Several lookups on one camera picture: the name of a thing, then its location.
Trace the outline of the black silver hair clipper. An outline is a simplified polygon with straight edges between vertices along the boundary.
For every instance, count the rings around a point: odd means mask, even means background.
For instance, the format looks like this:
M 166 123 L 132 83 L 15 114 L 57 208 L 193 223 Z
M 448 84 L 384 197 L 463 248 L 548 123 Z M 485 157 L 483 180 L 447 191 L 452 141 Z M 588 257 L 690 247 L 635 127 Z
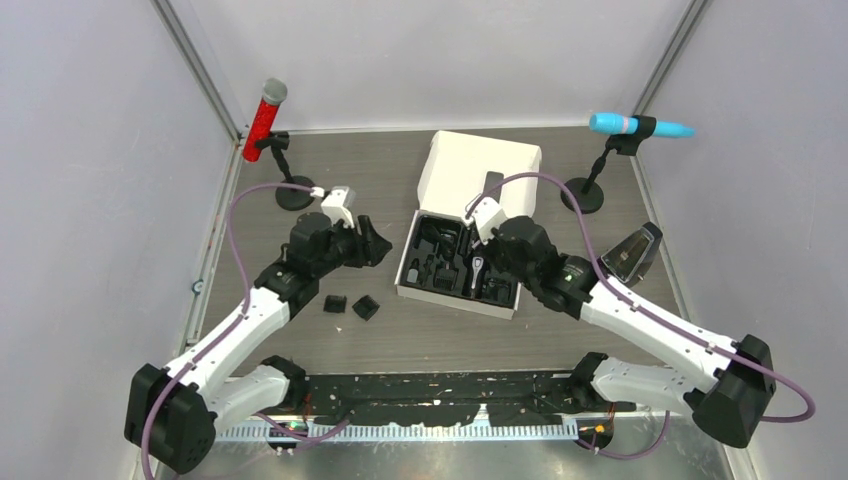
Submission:
M 485 259 L 480 255 L 475 255 L 471 259 L 471 280 L 469 283 L 469 297 L 474 299 L 478 296 L 482 288 L 482 274 L 485 267 Z

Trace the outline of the white hair clipper box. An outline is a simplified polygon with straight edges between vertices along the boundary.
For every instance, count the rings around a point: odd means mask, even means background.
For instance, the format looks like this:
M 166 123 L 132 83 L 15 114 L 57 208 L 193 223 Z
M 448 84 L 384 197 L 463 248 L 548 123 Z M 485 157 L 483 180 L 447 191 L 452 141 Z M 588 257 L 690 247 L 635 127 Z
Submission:
M 483 197 L 497 201 L 508 218 L 532 216 L 538 186 L 535 175 L 541 159 L 537 145 L 437 132 L 419 179 L 419 205 L 394 280 L 398 294 L 468 312 L 512 318 L 519 305 L 520 284 L 487 260 L 482 288 L 476 298 L 469 297 L 471 259 L 483 255 L 477 232 L 463 219 Z M 452 292 L 433 288 L 435 269 L 444 264 L 459 271 Z

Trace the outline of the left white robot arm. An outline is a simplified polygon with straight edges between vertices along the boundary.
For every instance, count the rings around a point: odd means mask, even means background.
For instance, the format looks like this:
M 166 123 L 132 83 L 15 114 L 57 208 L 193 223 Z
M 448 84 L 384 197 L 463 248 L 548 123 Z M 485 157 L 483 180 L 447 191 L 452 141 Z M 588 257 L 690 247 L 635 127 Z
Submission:
M 243 301 L 212 332 L 164 367 L 133 376 L 124 437 L 178 474 L 196 468 L 216 436 L 255 413 L 298 412 L 307 398 L 305 371 L 278 355 L 250 374 L 234 370 L 318 294 L 340 267 L 379 265 L 391 243 L 366 215 L 353 227 L 323 213 L 301 215 L 280 257 L 254 280 Z

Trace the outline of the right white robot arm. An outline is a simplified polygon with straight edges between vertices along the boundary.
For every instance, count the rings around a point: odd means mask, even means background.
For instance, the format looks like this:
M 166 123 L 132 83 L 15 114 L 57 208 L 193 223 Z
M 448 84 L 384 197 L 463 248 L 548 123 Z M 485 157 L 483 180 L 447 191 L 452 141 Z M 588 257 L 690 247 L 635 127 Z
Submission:
M 584 410 L 632 402 L 686 415 L 712 439 L 747 447 L 777 389 L 769 346 L 703 330 L 632 290 L 662 239 L 647 222 L 607 253 L 560 253 L 547 231 L 518 216 L 479 227 L 483 254 L 547 309 L 600 327 L 662 361 L 627 363 L 590 352 L 571 377 L 571 397 Z

